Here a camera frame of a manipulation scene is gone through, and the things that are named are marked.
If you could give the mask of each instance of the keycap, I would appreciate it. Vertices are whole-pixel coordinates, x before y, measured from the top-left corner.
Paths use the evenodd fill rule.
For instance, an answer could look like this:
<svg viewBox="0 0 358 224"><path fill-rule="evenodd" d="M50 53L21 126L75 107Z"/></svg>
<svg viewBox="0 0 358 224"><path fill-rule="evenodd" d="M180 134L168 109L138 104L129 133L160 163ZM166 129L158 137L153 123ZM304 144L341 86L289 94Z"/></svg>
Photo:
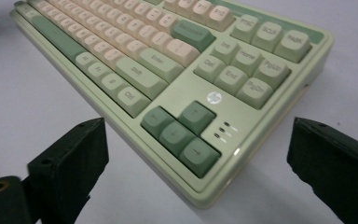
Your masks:
<svg viewBox="0 0 358 224"><path fill-rule="evenodd" d="M214 81L214 85L234 95L248 79L248 76L234 66L227 66Z"/></svg>
<svg viewBox="0 0 358 224"><path fill-rule="evenodd" d="M116 72L119 75L151 100L154 100L168 86L167 82L129 57L119 59L116 66Z"/></svg>
<svg viewBox="0 0 358 224"><path fill-rule="evenodd" d="M185 146L195 135L178 121L169 124L159 136L159 142L165 146L175 157L179 157Z"/></svg>
<svg viewBox="0 0 358 224"><path fill-rule="evenodd" d="M158 32L150 40L150 47L158 50L159 52L163 52L166 49L166 46L168 45L168 43L170 43L172 40L173 40L172 36L168 35L167 33Z"/></svg>
<svg viewBox="0 0 358 224"><path fill-rule="evenodd" d="M170 34L177 21L178 19L176 16L167 13L158 21L158 29L162 32Z"/></svg>
<svg viewBox="0 0 358 224"><path fill-rule="evenodd" d="M179 39L170 41L164 53L183 67L188 67L200 55L193 46Z"/></svg>
<svg viewBox="0 0 358 224"><path fill-rule="evenodd" d="M255 71L253 77L265 81L273 90L276 90L289 73L290 70L286 63L265 59Z"/></svg>
<svg viewBox="0 0 358 224"><path fill-rule="evenodd" d="M258 18L250 15L242 15L236 22L231 36L250 43L258 25Z"/></svg>
<svg viewBox="0 0 358 224"><path fill-rule="evenodd" d="M98 62L98 59L89 52L83 52L76 56L75 61L76 65L84 71L87 70L90 64Z"/></svg>
<svg viewBox="0 0 358 224"><path fill-rule="evenodd" d="M209 13L209 18L206 21L206 25L217 30L224 31L228 26L234 22L234 16L228 7L215 6Z"/></svg>
<svg viewBox="0 0 358 224"><path fill-rule="evenodd" d="M203 178L219 158L219 154L199 138L191 141L180 155L180 160L198 178Z"/></svg>
<svg viewBox="0 0 358 224"><path fill-rule="evenodd" d="M215 44L212 55L224 62L225 64L230 64L231 59L240 49L240 45L236 40L233 39L223 39Z"/></svg>
<svg viewBox="0 0 358 224"><path fill-rule="evenodd" d="M151 8L150 11L146 13L145 23L157 27L159 19L164 15L164 12L157 7Z"/></svg>
<svg viewBox="0 0 358 224"><path fill-rule="evenodd" d="M214 82L225 67L226 65L220 59L212 55L207 55L205 59L199 63L194 73L209 82Z"/></svg>
<svg viewBox="0 0 358 224"><path fill-rule="evenodd" d="M278 42L281 41L282 36L282 27L279 24L266 21L258 29L252 40L252 44L261 49L272 52Z"/></svg>
<svg viewBox="0 0 358 224"><path fill-rule="evenodd" d="M101 80L101 88L108 94L114 101L118 101L118 93L130 84L116 73L109 73Z"/></svg>
<svg viewBox="0 0 358 224"><path fill-rule="evenodd" d="M248 77L250 77L262 61L263 56L259 50L252 48L242 48L232 59L231 65L239 68Z"/></svg>
<svg viewBox="0 0 358 224"><path fill-rule="evenodd" d="M89 66L89 68L86 71L86 74L91 77L93 80L101 80L101 77L103 74L107 74L112 72L112 70L106 66L104 63L93 63Z"/></svg>
<svg viewBox="0 0 358 224"><path fill-rule="evenodd" d="M209 1L198 1L190 12L191 20L205 25L208 20L208 13L211 11L212 7L213 4Z"/></svg>
<svg viewBox="0 0 358 224"><path fill-rule="evenodd" d="M158 139L162 130L164 130L165 127L172 122L174 122L174 118L164 109L158 106L147 112L147 114L142 119L141 125L153 137Z"/></svg>
<svg viewBox="0 0 358 224"><path fill-rule="evenodd" d="M200 135L214 117L214 113L205 106L200 105L198 102L193 102L186 107L178 120L195 135Z"/></svg>
<svg viewBox="0 0 358 224"><path fill-rule="evenodd" d="M196 2L197 0L178 0L176 13L186 18L190 18L191 10Z"/></svg>
<svg viewBox="0 0 358 224"><path fill-rule="evenodd" d="M177 22L173 27L172 37L185 41L199 52L203 52L215 40L209 30L189 21Z"/></svg>
<svg viewBox="0 0 358 224"><path fill-rule="evenodd" d="M69 37L46 18L41 16L33 17L33 25L73 63L76 62L77 55L86 52L86 50L77 44L74 39Z"/></svg>
<svg viewBox="0 0 358 224"><path fill-rule="evenodd" d="M135 118L144 108L150 104L150 100L135 88L129 86L121 90L117 95L117 103Z"/></svg>
<svg viewBox="0 0 358 224"><path fill-rule="evenodd" d="M173 82L185 69L182 65L161 54L155 49L145 49L139 56L140 64L156 73L168 83Z"/></svg>
<svg viewBox="0 0 358 224"><path fill-rule="evenodd" d="M164 8L171 12L176 12L177 6L178 0L164 0Z"/></svg>
<svg viewBox="0 0 358 224"><path fill-rule="evenodd" d="M310 37L302 32L290 30L284 35L274 53L293 63L298 63L309 49Z"/></svg>
<svg viewBox="0 0 358 224"><path fill-rule="evenodd" d="M273 89L269 84L260 79L251 77L237 92L236 96L254 109L261 109L272 93Z"/></svg>

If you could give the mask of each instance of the green keycap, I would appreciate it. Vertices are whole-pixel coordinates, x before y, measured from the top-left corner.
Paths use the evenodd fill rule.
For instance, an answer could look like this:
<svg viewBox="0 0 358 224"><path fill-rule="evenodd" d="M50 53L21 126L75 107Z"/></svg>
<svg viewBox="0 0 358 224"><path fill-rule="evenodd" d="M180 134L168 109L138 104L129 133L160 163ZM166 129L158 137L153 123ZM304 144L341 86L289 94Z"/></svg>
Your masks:
<svg viewBox="0 0 358 224"><path fill-rule="evenodd" d="M159 77L173 82L177 76L185 69L179 63L161 54L155 49L145 49L140 53L139 63L156 73Z"/></svg>
<svg viewBox="0 0 358 224"><path fill-rule="evenodd" d="M194 137L191 131L174 121L162 131L159 142L177 158Z"/></svg>
<svg viewBox="0 0 358 224"><path fill-rule="evenodd" d="M212 55L207 55L205 59L199 63L199 66L194 70L194 73L213 83L214 79L225 67L226 65L220 59Z"/></svg>
<svg viewBox="0 0 358 224"><path fill-rule="evenodd" d="M171 36L185 41L199 52L203 52L215 39L209 30L190 21L177 22L172 29Z"/></svg>
<svg viewBox="0 0 358 224"><path fill-rule="evenodd" d="M179 156L179 160L198 178L203 178L217 159L219 153L199 138L191 141Z"/></svg>
<svg viewBox="0 0 358 224"><path fill-rule="evenodd" d="M153 5L158 5L162 0L145 0L148 3L151 3Z"/></svg>
<svg viewBox="0 0 358 224"><path fill-rule="evenodd" d="M183 123L191 132L200 135L202 131L211 123L215 115L209 109L197 102L191 103L182 112L179 121Z"/></svg>
<svg viewBox="0 0 358 224"><path fill-rule="evenodd" d="M168 86L167 82L129 57L117 61L116 72L151 100Z"/></svg>
<svg viewBox="0 0 358 224"><path fill-rule="evenodd" d="M167 113L161 107L156 107L144 116L142 119L141 125L144 127L153 137L158 139L162 130L172 123L174 118Z"/></svg>
<svg viewBox="0 0 358 224"><path fill-rule="evenodd" d="M48 39L72 63L76 62L77 55L86 52L86 50L81 47L81 45L77 44L73 38L45 17L33 17L32 24L37 31Z"/></svg>

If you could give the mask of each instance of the keyboard keys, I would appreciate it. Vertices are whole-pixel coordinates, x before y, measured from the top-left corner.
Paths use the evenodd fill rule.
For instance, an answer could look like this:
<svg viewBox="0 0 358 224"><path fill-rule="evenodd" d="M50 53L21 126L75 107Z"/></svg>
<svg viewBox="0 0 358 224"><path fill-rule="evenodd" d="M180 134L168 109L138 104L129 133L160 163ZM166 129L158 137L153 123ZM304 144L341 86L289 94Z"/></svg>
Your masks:
<svg viewBox="0 0 358 224"><path fill-rule="evenodd" d="M156 73L168 83L173 82L185 69L182 65L176 63L155 49L145 49L139 56L140 64Z"/></svg>
<svg viewBox="0 0 358 224"><path fill-rule="evenodd" d="M214 117L214 113L209 109L197 102L193 102L186 107L178 120L195 135L200 135Z"/></svg>
<svg viewBox="0 0 358 224"><path fill-rule="evenodd" d="M310 38L308 35L296 30L290 30L274 53L293 63L298 63L309 49Z"/></svg>
<svg viewBox="0 0 358 224"><path fill-rule="evenodd" d="M231 14L228 7L215 6L209 13L209 18L206 24L207 26L221 32L226 30L234 21L234 16Z"/></svg>
<svg viewBox="0 0 358 224"><path fill-rule="evenodd" d="M258 29L252 40L252 44L268 52L272 52L282 36L283 28L277 23L267 21Z"/></svg>
<svg viewBox="0 0 358 224"><path fill-rule="evenodd" d="M199 63L194 73L203 79L214 82L220 72L226 67L226 65L218 58L207 55L204 60Z"/></svg>
<svg viewBox="0 0 358 224"><path fill-rule="evenodd" d="M102 78L101 88L114 100L118 101L118 93L130 84L116 73L110 73Z"/></svg>
<svg viewBox="0 0 358 224"><path fill-rule="evenodd" d="M289 73L290 70L285 63L265 59L255 71L253 77L265 81L273 90L276 90Z"/></svg>
<svg viewBox="0 0 358 224"><path fill-rule="evenodd" d="M236 96L254 109L261 109L272 93L273 90L269 84L260 79L251 77L237 92Z"/></svg>
<svg viewBox="0 0 358 224"><path fill-rule="evenodd" d="M258 18L242 15L236 22L231 35L246 43L250 43L258 25Z"/></svg>
<svg viewBox="0 0 358 224"><path fill-rule="evenodd" d="M242 48L233 58L231 65L239 68L246 75L251 76L258 65L263 61L263 56L259 50Z"/></svg>
<svg viewBox="0 0 358 224"><path fill-rule="evenodd" d="M247 141L258 139L249 134L261 130L261 119L272 123L296 93L290 85L304 85L296 77L315 75L304 67L324 58L331 36L237 4L147 2L28 0L45 17L25 3L16 9L30 25L12 15L108 119L125 122L175 186L205 206L235 171L226 165L240 167L253 153Z"/></svg>
<svg viewBox="0 0 358 224"><path fill-rule="evenodd" d="M150 100L135 88L129 86L121 90L117 95L117 103L135 118L145 107L150 104Z"/></svg>
<svg viewBox="0 0 358 224"><path fill-rule="evenodd" d="M179 0L176 13L186 18L190 18L192 8L196 2L197 0Z"/></svg>
<svg viewBox="0 0 358 224"><path fill-rule="evenodd" d="M234 66L227 66L214 81L214 85L234 95L248 79L248 76Z"/></svg>
<svg viewBox="0 0 358 224"><path fill-rule="evenodd" d="M191 20L201 23L203 25L206 24L208 20L208 14L211 11L213 5L209 1L201 0L193 6L193 10L191 12Z"/></svg>
<svg viewBox="0 0 358 224"><path fill-rule="evenodd" d="M179 39L170 41L164 53L183 67L188 67L200 55L193 46Z"/></svg>
<svg viewBox="0 0 358 224"><path fill-rule="evenodd" d="M185 41L199 52L203 52L215 40L209 30L189 21L177 22L173 27L172 37Z"/></svg>
<svg viewBox="0 0 358 224"><path fill-rule="evenodd" d="M151 100L168 86L167 82L129 57L119 59L116 67L119 75Z"/></svg>
<svg viewBox="0 0 358 224"><path fill-rule="evenodd" d="M222 60L225 64L230 64L231 59L240 49L238 42L233 39L220 40L214 47L212 55Z"/></svg>
<svg viewBox="0 0 358 224"><path fill-rule="evenodd" d="M196 136L178 121L169 124L159 136L159 142L175 157L179 157L182 150Z"/></svg>
<svg viewBox="0 0 358 224"><path fill-rule="evenodd" d="M185 147L179 159L198 178L203 178L219 159L219 153L199 138L195 138Z"/></svg>
<svg viewBox="0 0 358 224"><path fill-rule="evenodd" d="M154 138L159 139L162 130L165 129L170 123L174 122L174 118L168 114L161 107L156 107L147 112L142 119L141 125L144 127Z"/></svg>
<svg viewBox="0 0 358 224"><path fill-rule="evenodd" d="M166 49L168 43L173 40L172 36L168 35L165 32L158 32L153 35L152 39L150 40L150 47L153 49L158 50L159 52L163 52Z"/></svg>

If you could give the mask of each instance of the white background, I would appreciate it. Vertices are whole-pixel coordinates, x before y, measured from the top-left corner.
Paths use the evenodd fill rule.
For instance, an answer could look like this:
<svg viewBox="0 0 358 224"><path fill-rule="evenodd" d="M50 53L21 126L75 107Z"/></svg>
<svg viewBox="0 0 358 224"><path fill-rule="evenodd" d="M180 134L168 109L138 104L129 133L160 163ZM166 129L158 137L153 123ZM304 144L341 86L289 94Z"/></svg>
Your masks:
<svg viewBox="0 0 358 224"><path fill-rule="evenodd" d="M99 115L16 27L8 15L13 4L0 1L0 176L24 178L31 159ZM286 155L294 117L358 140L358 1L246 4L332 32L335 45L310 89L207 210L184 200L107 126L110 162L76 223L341 223L292 172Z"/></svg>

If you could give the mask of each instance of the keyboard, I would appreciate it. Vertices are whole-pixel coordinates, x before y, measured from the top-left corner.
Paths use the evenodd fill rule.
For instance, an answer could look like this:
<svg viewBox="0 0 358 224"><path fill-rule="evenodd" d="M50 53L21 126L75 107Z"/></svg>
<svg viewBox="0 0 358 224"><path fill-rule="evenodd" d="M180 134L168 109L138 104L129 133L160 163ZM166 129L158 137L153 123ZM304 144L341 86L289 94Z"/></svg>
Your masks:
<svg viewBox="0 0 358 224"><path fill-rule="evenodd" d="M10 14L199 208L216 201L321 73L334 41L221 0L29 0Z"/></svg>

